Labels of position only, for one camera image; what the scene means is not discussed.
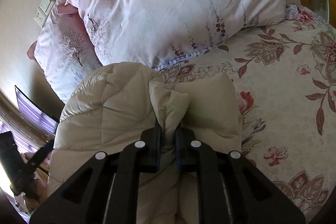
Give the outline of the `pink floral pillow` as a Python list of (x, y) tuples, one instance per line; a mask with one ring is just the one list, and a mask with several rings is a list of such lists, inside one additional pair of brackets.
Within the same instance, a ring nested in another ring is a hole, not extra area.
[(27, 52), (64, 103), (87, 75), (101, 67), (83, 20), (66, 1), (56, 0), (37, 41)]
[(155, 69), (285, 17), (285, 0), (67, 0), (66, 6), (77, 9), (102, 64)]

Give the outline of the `floral bed quilt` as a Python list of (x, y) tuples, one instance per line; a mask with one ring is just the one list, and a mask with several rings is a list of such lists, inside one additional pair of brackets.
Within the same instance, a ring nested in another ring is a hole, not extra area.
[(242, 154), (302, 211), (335, 223), (335, 28), (302, 5), (163, 68), (166, 83), (225, 72), (243, 116)]

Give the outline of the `beige quilted down jacket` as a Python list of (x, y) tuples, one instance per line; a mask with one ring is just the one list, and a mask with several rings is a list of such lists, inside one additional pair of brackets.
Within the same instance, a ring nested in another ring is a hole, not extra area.
[(96, 152), (120, 152), (155, 123), (165, 132), (161, 169), (140, 177), (137, 222), (198, 223), (196, 177), (178, 174), (172, 140), (183, 123), (215, 151), (241, 149), (242, 116), (225, 73), (165, 84), (160, 73), (139, 63), (93, 71), (73, 91), (60, 116), (47, 193), (52, 194)]

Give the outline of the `left pink floral pillow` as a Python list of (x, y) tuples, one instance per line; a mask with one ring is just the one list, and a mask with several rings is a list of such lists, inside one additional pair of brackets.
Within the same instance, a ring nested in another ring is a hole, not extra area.
[(27, 52), (64, 103), (87, 75), (101, 67), (83, 20), (66, 1), (56, 0), (37, 41)]

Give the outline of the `white wall switch socket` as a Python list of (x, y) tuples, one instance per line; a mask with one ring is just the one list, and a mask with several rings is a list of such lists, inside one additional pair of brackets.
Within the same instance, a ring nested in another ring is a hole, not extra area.
[(41, 0), (34, 15), (34, 20), (42, 28), (55, 4), (55, 0)]

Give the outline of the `right pink floral pillow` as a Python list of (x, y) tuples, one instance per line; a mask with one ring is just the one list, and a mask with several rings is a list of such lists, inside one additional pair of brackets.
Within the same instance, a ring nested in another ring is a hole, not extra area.
[(285, 17), (285, 0), (67, 0), (66, 6), (77, 9), (102, 64), (155, 69)]

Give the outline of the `dark framed window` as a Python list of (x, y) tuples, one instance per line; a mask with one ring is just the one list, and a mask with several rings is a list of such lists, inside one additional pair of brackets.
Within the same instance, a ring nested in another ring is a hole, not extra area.
[(59, 120), (46, 114), (17, 86), (14, 90), (17, 105), (1, 94), (1, 133), (11, 131), (23, 149), (40, 147), (55, 137)]

